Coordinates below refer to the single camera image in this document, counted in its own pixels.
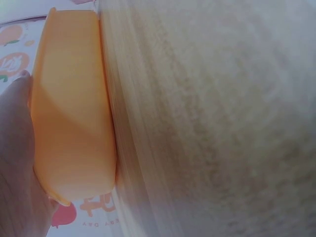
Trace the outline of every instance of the hand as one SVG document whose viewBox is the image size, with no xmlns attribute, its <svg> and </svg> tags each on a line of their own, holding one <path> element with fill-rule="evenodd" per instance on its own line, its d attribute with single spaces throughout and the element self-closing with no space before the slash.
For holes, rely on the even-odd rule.
<svg viewBox="0 0 316 237">
<path fill-rule="evenodd" d="M 0 95 L 0 236 L 44 237 L 58 207 L 33 171 L 31 84 L 30 74 L 23 71 Z"/>
</svg>

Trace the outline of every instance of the orange plastic container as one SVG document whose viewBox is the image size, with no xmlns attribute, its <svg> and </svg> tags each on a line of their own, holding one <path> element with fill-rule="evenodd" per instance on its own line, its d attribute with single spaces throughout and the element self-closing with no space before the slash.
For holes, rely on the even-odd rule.
<svg viewBox="0 0 316 237">
<path fill-rule="evenodd" d="M 110 192 L 116 149 L 95 12 L 51 9 L 33 77 L 34 170 L 44 190 L 64 205 Z"/>
</svg>

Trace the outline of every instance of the green leaf illustration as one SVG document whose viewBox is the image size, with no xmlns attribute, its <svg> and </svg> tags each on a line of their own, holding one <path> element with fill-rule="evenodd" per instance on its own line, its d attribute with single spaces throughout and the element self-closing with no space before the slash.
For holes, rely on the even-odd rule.
<svg viewBox="0 0 316 237">
<path fill-rule="evenodd" d="M 18 39 L 11 40 L 11 41 L 7 42 L 4 46 L 7 46 L 9 43 L 17 43 L 17 42 L 19 42 Z"/>
<path fill-rule="evenodd" d="M 3 82 L 7 82 L 8 81 L 8 76 L 7 75 L 0 75 L 0 80 L 3 79 Z"/>
</svg>

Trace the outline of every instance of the beige textured surface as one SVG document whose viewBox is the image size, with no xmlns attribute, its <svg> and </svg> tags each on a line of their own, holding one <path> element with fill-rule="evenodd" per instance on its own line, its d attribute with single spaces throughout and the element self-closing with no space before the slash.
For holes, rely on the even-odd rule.
<svg viewBox="0 0 316 237">
<path fill-rule="evenodd" d="M 316 11 L 102 0 L 127 237 L 316 236 Z"/>
</svg>

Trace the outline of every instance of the red fruit illustration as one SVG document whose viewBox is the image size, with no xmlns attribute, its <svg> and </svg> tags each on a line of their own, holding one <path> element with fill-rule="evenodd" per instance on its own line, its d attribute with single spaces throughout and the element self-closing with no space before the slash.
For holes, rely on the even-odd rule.
<svg viewBox="0 0 316 237">
<path fill-rule="evenodd" d="M 8 54 L 0 59 L 0 75 L 14 76 L 26 69 L 29 62 L 30 58 L 26 53 L 16 52 Z"/>
<path fill-rule="evenodd" d="M 73 203 L 70 206 L 60 205 L 58 210 L 55 212 L 51 225 L 58 228 L 59 225 L 68 225 L 73 223 L 77 217 L 77 211 Z"/>
<path fill-rule="evenodd" d="M 0 45 L 6 46 L 9 43 L 17 43 L 23 33 L 23 29 L 19 25 L 6 27 L 0 32 Z"/>
</svg>

